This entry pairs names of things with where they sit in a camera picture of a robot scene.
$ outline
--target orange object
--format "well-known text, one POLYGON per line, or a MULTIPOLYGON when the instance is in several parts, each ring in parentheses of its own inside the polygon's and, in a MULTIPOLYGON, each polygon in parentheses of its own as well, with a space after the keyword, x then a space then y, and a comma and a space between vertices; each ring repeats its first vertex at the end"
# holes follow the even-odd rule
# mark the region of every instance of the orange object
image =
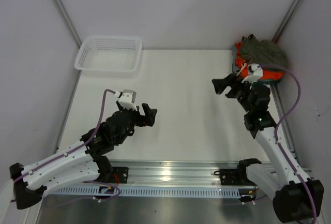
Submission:
POLYGON ((116 173, 112 174, 112 176, 115 178, 116 182, 117 182, 117 185, 120 184, 119 182, 119 177, 116 175, 116 173))
MULTIPOLYGON (((239 68, 242 68, 244 63, 246 62, 244 58, 242 58, 239 54, 239 49, 242 46, 242 42, 239 42, 236 44, 237 47, 237 54, 236 54, 236 66, 239 68)), ((248 67, 246 66, 240 73, 240 75, 245 78, 249 75, 248 73, 248 67)), ((280 80, 284 75, 284 71, 270 71, 263 69, 263 77, 259 79, 259 81, 278 81, 280 80)))

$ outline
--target white wall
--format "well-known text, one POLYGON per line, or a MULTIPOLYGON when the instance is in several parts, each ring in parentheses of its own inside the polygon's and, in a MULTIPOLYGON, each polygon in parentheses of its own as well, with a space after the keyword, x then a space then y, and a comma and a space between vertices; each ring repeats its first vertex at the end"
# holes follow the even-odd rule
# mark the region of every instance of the white wall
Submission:
MULTIPOLYGON (((52 0, 0 0, 0 186, 9 166, 52 153, 77 71, 52 0)), ((4 223, 19 223, 14 211, 4 223)))
POLYGON ((82 40, 137 35, 147 49, 229 49, 272 39, 292 0, 62 0, 82 40))
MULTIPOLYGON (((304 0, 279 42, 302 86, 301 101, 289 117, 296 150, 303 165, 311 167, 324 185, 327 223, 331 222, 330 35, 331 1, 304 0)), ((296 85, 286 77, 280 87, 289 108, 296 85)))

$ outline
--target white basket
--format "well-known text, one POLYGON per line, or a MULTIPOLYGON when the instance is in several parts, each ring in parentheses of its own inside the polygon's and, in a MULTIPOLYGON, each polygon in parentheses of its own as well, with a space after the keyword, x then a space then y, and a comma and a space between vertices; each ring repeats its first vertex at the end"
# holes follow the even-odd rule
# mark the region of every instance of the white basket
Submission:
POLYGON ((136 37, 88 36, 74 63, 93 76, 133 77, 141 57, 142 40, 136 37))

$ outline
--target metal frame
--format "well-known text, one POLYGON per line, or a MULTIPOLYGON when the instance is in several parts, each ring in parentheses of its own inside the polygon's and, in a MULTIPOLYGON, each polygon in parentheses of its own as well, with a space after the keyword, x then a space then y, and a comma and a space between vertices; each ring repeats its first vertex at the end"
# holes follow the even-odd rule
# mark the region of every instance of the metal frame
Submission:
MULTIPOLYGON (((118 190, 107 193, 108 189, 101 190, 104 186, 94 185, 77 185, 62 188, 52 193, 53 195, 76 195, 76 196, 102 196, 109 197, 117 195, 118 190)), ((182 188, 182 187, 141 187, 121 185, 121 197, 176 197, 176 198, 227 198, 239 199, 240 193, 238 189, 225 188, 182 188)))
MULTIPOLYGON (((77 47, 79 48, 82 44, 79 35, 76 31, 76 29, 74 28, 74 25, 62 3, 61 0, 52 0, 56 9, 58 10, 59 15, 61 16, 62 20, 64 21, 68 32, 70 33, 70 35, 72 36, 73 40, 75 41, 77 47)), ((286 26, 288 25, 289 21, 293 18, 296 10, 298 9, 300 3, 303 0, 294 0, 293 3, 291 4, 291 7, 289 8, 287 14, 285 15, 281 25, 279 26, 276 34, 273 37, 273 41, 277 42, 279 40, 279 37, 282 35, 282 33, 284 32, 286 26)), ((60 142, 61 138, 62 138, 62 134, 63 134, 63 130, 64 127, 66 125, 66 121, 69 115, 69 111, 70 111, 70 107, 74 98, 74 94, 76 92, 76 88, 77 88, 77 84, 80 78, 80 73, 77 76, 76 79, 76 83, 75 83, 75 87, 72 91, 71 97, 70 97, 70 102, 67 106, 67 111, 66 114, 64 116, 64 120, 61 126, 61 129, 59 131, 58 134, 58 141, 56 144, 56 147, 58 145, 58 143, 60 142)), ((278 86, 271 86, 271 90, 272 90, 272 94, 276 103, 276 108, 278 111, 278 114, 283 116, 284 115, 284 107, 282 104, 282 100, 281 100, 281 96, 280 96, 280 90, 278 88, 278 86)), ((292 139, 292 135, 290 132, 290 128, 288 125, 288 122, 285 121, 282 125, 283 130, 284 130, 284 135, 286 138, 286 141, 288 143, 288 146, 290 149, 295 149, 294 147, 294 142, 292 139)), ((215 178, 214 177, 209 177, 209 175, 206 177, 205 173, 206 171, 210 173, 210 170, 214 170, 216 168, 233 168, 236 166, 236 162, 233 163, 180 163, 180 162, 165 162, 165 161, 161 161, 161 162, 115 162, 113 163, 115 166, 126 166, 130 168, 130 180, 136 180, 137 182, 143 183, 143 180, 151 180, 151 179, 155 179, 155 180, 161 180, 162 177, 164 177, 164 175, 162 175, 163 171, 169 170, 170 172, 173 172, 173 174, 171 174, 171 177, 173 180, 164 182, 164 184, 167 183, 172 183, 172 184, 176 184, 176 182, 178 183, 178 181, 180 180, 180 178, 185 177, 183 172, 189 173, 189 172, 194 172, 197 169, 200 170, 200 175, 196 175, 195 178, 193 177, 193 175, 190 174, 186 174, 186 184, 190 184, 190 180, 194 179, 196 180, 197 178, 199 178, 200 176, 204 177, 205 180, 202 180, 201 183, 206 183, 206 181, 210 180, 209 183, 214 183, 216 184, 215 178), (182 174, 182 176, 178 176, 176 173, 180 172, 182 174)), ((28 213, 26 214, 26 219, 25 219, 25 223, 26 224, 35 224, 38 213, 39 213, 39 209, 40 209, 41 204, 38 204, 32 208, 29 209, 28 213)))
MULTIPOLYGON (((128 167, 128 181, 121 184, 121 190, 126 190, 125 196, 141 197, 142 190, 150 190, 151 197, 204 197, 204 198, 239 198, 238 195, 227 195, 227 192, 254 189, 255 186, 222 186, 219 175, 214 172, 222 169, 236 169, 236 162, 134 162, 115 161, 116 167, 128 167)), ((274 171, 270 163, 263 164, 269 172, 274 171)), ((56 195, 78 195, 86 189, 93 189, 95 185, 75 185, 55 192, 56 195)), ((83 195, 96 195, 86 192, 83 195)))

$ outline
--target white table surface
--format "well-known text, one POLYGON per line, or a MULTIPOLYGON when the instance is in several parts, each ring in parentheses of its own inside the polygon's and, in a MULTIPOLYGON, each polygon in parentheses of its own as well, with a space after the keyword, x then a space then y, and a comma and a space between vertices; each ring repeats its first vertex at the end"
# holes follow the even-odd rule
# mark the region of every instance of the white table surface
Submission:
MULTIPOLYGON (((212 79, 231 72, 231 51, 144 50, 141 69, 132 79, 81 74, 59 150, 94 128, 105 88, 137 92, 136 105, 157 108, 153 127, 135 134, 107 154, 111 160, 269 161, 244 126, 245 111, 235 99, 216 95, 212 79)), ((108 94, 103 121, 117 111, 108 94)), ((279 120, 271 97, 269 111, 279 120)))

